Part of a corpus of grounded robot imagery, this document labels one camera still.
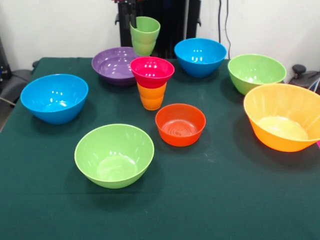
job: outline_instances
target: stacked cups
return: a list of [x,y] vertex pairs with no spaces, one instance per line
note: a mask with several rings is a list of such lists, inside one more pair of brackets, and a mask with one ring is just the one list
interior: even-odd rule
[[130,25],[131,42],[138,56],[150,56],[160,32],[160,23],[148,16],[136,17],[136,28]]
[[164,100],[167,81],[175,72],[175,67],[162,58],[143,56],[130,64],[137,82],[142,105],[147,110],[157,110]]

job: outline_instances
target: table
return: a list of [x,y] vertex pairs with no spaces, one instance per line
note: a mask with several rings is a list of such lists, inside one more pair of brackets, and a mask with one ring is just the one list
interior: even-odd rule
[[[137,86],[101,81],[90,58],[43,58],[33,79],[57,73],[87,81],[83,110],[50,125],[20,102],[0,134],[1,239],[313,240],[320,236],[320,151],[272,150],[257,140],[233,87],[227,61],[210,77],[176,72],[163,106],[200,108],[199,141],[162,141],[156,111],[143,108]],[[106,189],[78,171],[74,150],[89,131],[125,123],[146,131],[154,159],[133,185]]]

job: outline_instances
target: orange cup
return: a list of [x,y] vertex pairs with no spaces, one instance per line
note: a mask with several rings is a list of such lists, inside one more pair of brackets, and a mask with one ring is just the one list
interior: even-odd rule
[[143,107],[150,111],[159,109],[164,100],[167,83],[158,88],[146,88],[141,86],[138,82],[136,84],[138,86]]

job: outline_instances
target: large orange bowl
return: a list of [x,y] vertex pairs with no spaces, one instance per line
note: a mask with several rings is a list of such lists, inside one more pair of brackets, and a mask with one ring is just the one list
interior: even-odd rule
[[305,88],[266,84],[253,88],[244,98],[257,138],[282,152],[297,152],[320,140],[320,95]]

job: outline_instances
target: small red bowl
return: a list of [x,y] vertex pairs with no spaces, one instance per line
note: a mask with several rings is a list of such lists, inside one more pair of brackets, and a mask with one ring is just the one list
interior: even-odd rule
[[144,88],[162,87],[174,74],[175,67],[159,57],[142,56],[130,63],[135,80]]
[[157,112],[155,124],[167,144],[186,147],[199,139],[206,125],[206,117],[195,106],[175,103]]

